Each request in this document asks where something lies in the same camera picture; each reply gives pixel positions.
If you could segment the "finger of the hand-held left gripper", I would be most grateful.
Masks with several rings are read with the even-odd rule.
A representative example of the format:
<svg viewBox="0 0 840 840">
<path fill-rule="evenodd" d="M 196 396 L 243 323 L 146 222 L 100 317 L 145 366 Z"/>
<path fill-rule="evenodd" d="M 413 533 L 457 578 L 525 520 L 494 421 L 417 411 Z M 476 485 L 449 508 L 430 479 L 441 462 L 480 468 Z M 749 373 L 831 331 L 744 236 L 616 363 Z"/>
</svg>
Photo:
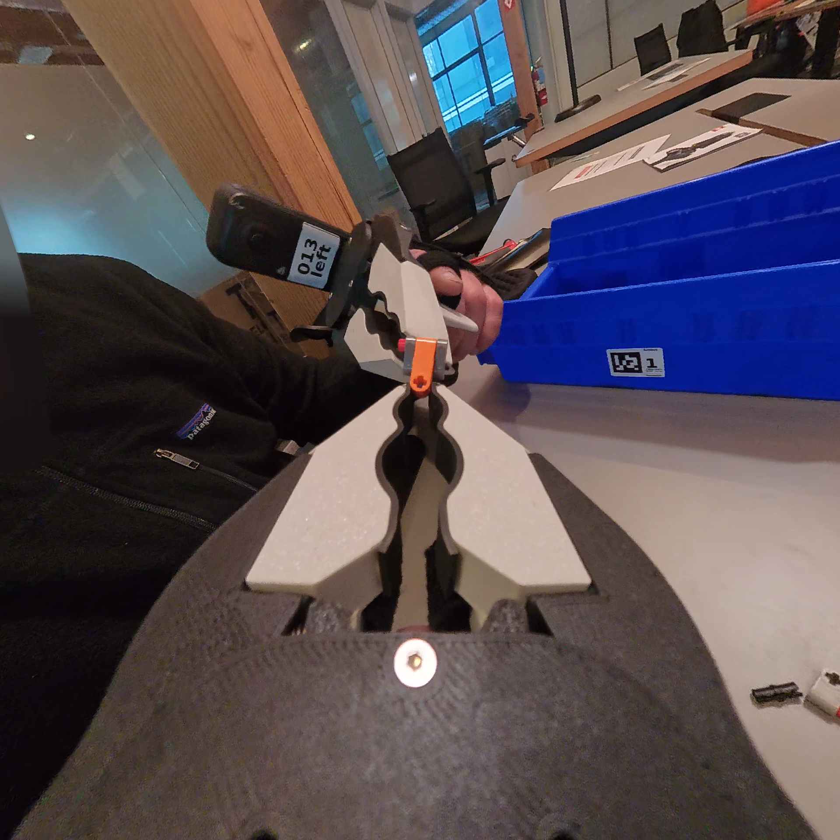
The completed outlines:
<svg viewBox="0 0 840 840">
<path fill-rule="evenodd" d="M 367 282 L 371 300 L 366 327 L 383 348 L 396 348 L 400 338 L 448 341 L 431 276 L 423 267 L 378 248 Z"/>
<path fill-rule="evenodd" d="M 407 382 L 403 360 L 383 344 L 383 336 L 375 327 L 369 328 L 368 317 L 373 314 L 370 310 L 355 311 L 343 332 L 344 344 L 363 371 L 394 382 Z"/>
</svg>

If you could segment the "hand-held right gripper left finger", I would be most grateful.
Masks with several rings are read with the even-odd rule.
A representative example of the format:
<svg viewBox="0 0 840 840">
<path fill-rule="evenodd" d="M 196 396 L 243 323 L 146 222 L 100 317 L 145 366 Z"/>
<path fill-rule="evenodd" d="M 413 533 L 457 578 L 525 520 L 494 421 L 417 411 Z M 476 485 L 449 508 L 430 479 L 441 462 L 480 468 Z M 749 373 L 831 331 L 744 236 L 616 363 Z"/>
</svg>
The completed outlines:
<svg viewBox="0 0 840 840">
<path fill-rule="evenodd" d="M 413 406 L 399 385 L 312 450 L 245 582 L 254 592 L 308 595 L 354 613 L 382 592 L 380 554 L 396 532 L 397 496 L 383 452 Z"/>
</svg>

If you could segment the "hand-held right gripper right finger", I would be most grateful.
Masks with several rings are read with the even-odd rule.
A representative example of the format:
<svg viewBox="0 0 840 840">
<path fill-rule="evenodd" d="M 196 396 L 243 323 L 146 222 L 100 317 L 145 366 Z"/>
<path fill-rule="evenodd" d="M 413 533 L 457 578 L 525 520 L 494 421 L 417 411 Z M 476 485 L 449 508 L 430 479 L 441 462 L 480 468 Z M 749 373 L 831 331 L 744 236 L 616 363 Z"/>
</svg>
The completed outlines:
<svg viewBox="0 0 840 840">
<path fill-rule="evenodd" d="M 592 578 L 529 452 L 447 387 L 428 397 L 439 503 L 443 587 L 487 620 L 502 600 L 585 592 Z"/>
</svg>

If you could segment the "orange connector piece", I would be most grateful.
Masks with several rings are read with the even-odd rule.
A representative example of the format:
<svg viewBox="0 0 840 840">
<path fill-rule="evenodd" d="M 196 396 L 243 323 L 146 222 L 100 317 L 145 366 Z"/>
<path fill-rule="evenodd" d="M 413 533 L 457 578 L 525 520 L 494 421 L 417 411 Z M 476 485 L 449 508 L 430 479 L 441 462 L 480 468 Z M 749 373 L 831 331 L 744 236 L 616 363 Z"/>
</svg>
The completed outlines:
<svg viewBox="0 0 840 840">
<path fill-rule="evenodd" d="M 437 342 L 434 339 L 406 340 L 405 361 L 411 356 L 409 385 L 416 399 L 425 398 L 434 383 Z"/>
</svg>

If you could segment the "dark grey connector piece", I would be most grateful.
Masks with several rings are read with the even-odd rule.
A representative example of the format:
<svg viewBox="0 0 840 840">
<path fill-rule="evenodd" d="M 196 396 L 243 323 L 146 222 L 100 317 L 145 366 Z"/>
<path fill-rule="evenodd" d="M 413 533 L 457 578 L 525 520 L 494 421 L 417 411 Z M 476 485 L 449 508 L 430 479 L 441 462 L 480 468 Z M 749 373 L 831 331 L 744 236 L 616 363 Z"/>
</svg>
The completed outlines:
<svg viewBox="0 0 840 840">
<path fill-rule="evenodd" d="M 422 339 L 422 338 L 406 338 L 406 340 L 414 340 L 414 339 Z M 435 364 L 435 373 L 434 373 L 434 383 L 442 382 L 446 377 L 447 373 L 447 366 L 448 362 L 448 355 L 449 355 L 449 348 L 448 342 L 446 339 L 432 339 L 437 342 L 437 354 L 436 354 L 436 364 Z M 403 372 L 408 376 L 408 384 L 410 380 L 410 364 L 411 364 L 411 356 L 408 356 L 408 361 L 405 361 L 405 352 L 402 354 L 403 359 Z"/>
</svg>

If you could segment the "person's left forearm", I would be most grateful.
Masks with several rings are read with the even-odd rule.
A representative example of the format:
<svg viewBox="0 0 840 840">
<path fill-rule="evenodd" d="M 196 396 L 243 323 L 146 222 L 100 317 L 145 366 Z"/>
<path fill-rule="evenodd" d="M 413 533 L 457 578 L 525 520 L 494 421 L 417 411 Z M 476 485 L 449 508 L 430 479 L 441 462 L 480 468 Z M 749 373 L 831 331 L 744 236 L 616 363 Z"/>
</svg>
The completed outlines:
<svg viewBox="0 0 840 840">
<path fill-rule="evenodd" d="M 397 386 L 343 358 L 296 355 L 196 302 L 190 321 L 212 356 L 214 404 L 270 423 L 276 438 L 320 444 Z"/>
</svg>

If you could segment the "person's left hand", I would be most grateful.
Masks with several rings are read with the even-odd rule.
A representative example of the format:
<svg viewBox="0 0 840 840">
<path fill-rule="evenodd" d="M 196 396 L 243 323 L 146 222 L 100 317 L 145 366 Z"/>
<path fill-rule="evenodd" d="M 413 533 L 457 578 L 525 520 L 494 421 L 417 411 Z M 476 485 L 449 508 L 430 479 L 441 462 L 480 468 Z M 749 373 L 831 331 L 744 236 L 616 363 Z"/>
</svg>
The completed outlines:
<svg viewBox="0 0 840 840">
<path fill-rule="evenodd" d="M 487 350 L 501 328 L 503 302 L 499 295 L 471 269 L 438 266 L 429 273 L 437 299 L 477 327 L 477 332 L 448 327 L 452 361 L 458 363 Z"/>
</svg>

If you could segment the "black office chair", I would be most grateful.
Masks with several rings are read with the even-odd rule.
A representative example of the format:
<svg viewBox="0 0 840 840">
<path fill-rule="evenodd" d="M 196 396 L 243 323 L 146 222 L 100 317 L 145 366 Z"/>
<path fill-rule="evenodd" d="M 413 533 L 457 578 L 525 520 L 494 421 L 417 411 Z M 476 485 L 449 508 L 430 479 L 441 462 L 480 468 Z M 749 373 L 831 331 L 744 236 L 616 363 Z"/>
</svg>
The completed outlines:
<svg viewBox="0 0 840 840">
<path fill-rule="evenodd" d="M 496 198 L 491 177 L 505 159 L 476 170 L 484 178 L 490 203 L 481 212 L 443 129 L 386 159 L 410 205 L 420 240 L 462 256 L 479 254 L 507 202 L 506 198 Z"/>
<path fill-rule="evenodd" d="M 640 75 L 654 72 L 672 61 L 668 39 L 663 24 L 633 39 Z"/>
<path fill-rule="evenodd" d="M 685 11 L 679 21 L 678 57 L 703 56 L 728 51 L 722 12 L 714 0 Z"/>
</svg>

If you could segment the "paper sheet with red mark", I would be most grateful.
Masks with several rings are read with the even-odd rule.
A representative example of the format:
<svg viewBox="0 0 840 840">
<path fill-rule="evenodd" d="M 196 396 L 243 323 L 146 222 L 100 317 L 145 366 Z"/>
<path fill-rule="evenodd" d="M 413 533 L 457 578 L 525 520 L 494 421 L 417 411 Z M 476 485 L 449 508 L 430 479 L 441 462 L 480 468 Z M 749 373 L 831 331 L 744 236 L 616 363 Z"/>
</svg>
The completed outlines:
<svg viewBox="0 0 840 840">
<path fill-rule="evenodd" d="M 638 143 L 632 147 L 615 152 L 605 158 L 584 161 L 573 170 L 567 172 L 566 175 L 551 187 L 551 190 L 554 191 L 565 186 L 591 180 L 597 176 L 614 172 L 634 163 L 647 163 L 660 152 L 669 138 L 670 134 L 668 133 L 653 140 Z"/>
</svg>

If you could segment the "black pole stand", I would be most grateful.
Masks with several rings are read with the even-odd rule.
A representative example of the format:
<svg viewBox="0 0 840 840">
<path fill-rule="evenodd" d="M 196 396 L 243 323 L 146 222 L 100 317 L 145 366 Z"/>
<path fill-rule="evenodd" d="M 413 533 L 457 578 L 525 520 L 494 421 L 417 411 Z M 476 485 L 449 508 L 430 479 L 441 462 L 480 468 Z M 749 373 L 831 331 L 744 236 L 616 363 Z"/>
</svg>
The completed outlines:
<svg viewBox="0 0 840 840">
<path fill-rule="evenodd" d="M 567 1 L 560 0 L 559 5 L 563 30 L 563 46 L 566 56 L 566 65 L 569 73 L 570 91 L 572 97 L 572 106 L 569 108 L 565 108 L 559 113 L 560 121 L 564 121 L 596 105 L 598 102 L 601 101 L 601 96 L 599 94 L 595 94 L 594 96 L 588 97 L 584 100 L 581 100 L 580 98 L 574 64 L 574 51 L 568 3 Z"/>
</svg>

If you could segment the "grey table with wood edge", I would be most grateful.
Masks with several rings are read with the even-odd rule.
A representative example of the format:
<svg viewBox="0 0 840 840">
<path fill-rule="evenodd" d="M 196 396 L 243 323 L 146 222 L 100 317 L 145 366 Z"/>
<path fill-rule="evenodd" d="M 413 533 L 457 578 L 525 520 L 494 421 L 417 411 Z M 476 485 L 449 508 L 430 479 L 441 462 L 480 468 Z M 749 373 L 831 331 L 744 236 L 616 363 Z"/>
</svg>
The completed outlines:
<svg viewBox="0 0 840 840">
<path fill-rule="evenodd" d="M 753 51 L 733 50 L 707 56 L 708 61 L 672 81 L 647 89 L 641 83 L 615 92 L 593 107 L 541 129 L 514 157 L 514 164 L 522 168 L 554 157 L 574 157 L 655 121 L 671 103 L 680 103 L 695 90 L 746 67 L 753 60 Z"/>
</svg>

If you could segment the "blue plastic bin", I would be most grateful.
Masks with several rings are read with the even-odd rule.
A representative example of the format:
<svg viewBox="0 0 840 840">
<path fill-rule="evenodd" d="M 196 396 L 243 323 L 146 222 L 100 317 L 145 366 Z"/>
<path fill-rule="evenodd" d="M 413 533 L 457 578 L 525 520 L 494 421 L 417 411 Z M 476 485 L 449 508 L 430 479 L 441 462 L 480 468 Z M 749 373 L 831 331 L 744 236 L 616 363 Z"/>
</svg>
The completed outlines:
<svg viewBox="0 0 840 840">
<path fill-rule="evenodd" d="M 839 142 L 556 218 L 508 382 L 839 397 Z"/>
</svg>

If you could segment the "small printed booklet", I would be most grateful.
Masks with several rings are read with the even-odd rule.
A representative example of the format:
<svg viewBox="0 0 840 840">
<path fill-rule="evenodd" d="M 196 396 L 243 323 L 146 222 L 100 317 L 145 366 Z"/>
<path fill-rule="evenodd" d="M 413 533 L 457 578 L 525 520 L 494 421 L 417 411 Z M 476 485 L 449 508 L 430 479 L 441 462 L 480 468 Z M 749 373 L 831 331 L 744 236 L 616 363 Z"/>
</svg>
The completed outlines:
<svg viewBox="0 0 840 840">
<path fill-rule="evenodd" d="M 690 161 L 714 154 L 729 146 L 743 142 L 761 133 L 760 128 L 750 128 L 735 123 L 722 124 L 715 129 L 661 150 L 645 159 L 645 163 L 660 173 L 669 172 Z"/>
</svg>

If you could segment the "white printed papers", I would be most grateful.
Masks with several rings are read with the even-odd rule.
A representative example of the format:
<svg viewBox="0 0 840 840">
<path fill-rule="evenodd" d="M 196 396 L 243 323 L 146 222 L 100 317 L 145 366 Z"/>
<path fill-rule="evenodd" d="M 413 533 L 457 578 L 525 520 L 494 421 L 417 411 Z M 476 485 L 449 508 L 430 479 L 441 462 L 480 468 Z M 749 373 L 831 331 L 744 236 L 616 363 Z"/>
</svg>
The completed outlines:
<svg viewBox="0 0 840 840">
<path fill-rule="evenodd" d="M 638 79 L 629 81 L 628 83 L 617 88 L 616 92 L 624 91 L 641 83 L 644 83 L 645 89 L 652 88 L 659 83 L 667 83 L 669 81 L 672 81 L 673 79 L 676 79 L 681 74 L 687 73 L 689 69 L 705 63 L 709 59 L 710 56 L 689 56 L 687 58 L 671 61 L 668 64 L 641 76 Z"/>
</svg>

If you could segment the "dark flat strip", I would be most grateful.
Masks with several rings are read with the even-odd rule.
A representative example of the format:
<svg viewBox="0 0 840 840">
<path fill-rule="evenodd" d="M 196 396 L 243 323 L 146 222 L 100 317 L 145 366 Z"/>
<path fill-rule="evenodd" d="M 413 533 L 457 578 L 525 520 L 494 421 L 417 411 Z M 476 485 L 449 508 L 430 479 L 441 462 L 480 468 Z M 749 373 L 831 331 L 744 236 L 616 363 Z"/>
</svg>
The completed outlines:
<svg viewBox="0 0 840 840">
<path fill-rule="evenodd" d="M 796 95 L 753 92 L 698 112 L 804 146 L 839 139 L 838 94 L 827 91 Z"/>
</svg>

